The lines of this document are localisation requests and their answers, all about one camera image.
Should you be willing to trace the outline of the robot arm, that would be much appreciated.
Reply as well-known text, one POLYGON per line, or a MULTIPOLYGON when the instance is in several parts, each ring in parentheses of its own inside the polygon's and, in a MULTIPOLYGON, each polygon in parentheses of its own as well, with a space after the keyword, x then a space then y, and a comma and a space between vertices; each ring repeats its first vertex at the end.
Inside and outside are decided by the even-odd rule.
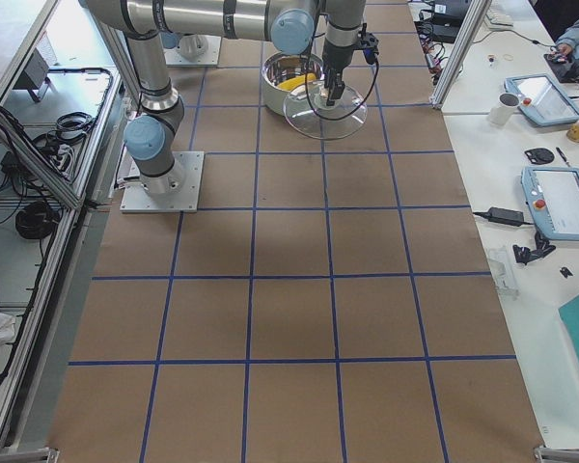
POLYGON ((363 1, 87 1, 98 25, 124 35, 139 84, 142 116, 124 131, 124 144, 151 196, 178 191, 186 170, 171 144, 183 118, 170 66, 215 64, 220 39, 268 41, 293 59, 296 83, 282 103, 288 123, 319 140, 355 133, 366 100, 344 81, 355 52, 377 65, 378 40, 368 32, 363 1))
POLYGON ((188 61, 194 61, 208 50, 207 38, 202 35, 162 32, 160 37, 165 49, 175 50, 188 61))

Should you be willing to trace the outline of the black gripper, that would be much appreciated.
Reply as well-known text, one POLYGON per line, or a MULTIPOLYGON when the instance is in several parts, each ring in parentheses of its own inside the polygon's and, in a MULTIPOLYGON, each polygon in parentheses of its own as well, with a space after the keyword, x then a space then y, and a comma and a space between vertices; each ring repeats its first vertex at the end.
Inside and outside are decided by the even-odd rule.
POLYGON ((356 45, 339 46, 331 41, 325 41, 321 53, 323 63, 323 87, 321 96, 328 106, 334 106, 343 96, 345 82, 343 71, 352 61, 356 45))

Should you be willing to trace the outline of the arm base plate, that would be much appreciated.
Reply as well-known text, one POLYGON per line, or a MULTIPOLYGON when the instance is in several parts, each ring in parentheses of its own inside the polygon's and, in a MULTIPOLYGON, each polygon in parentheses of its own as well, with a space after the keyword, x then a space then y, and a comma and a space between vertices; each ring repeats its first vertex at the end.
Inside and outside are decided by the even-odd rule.
POLYGON ((128 175, 120 210, 123 213, 170 213, 198 210, 205 154, 202 151, 174 151, 173 169, 162 177, 141 176, 129 156, 128 175))
POLYGON ((170 67, 217 67, 221 39, 205 35, 162 37, 165 60, 170 67))

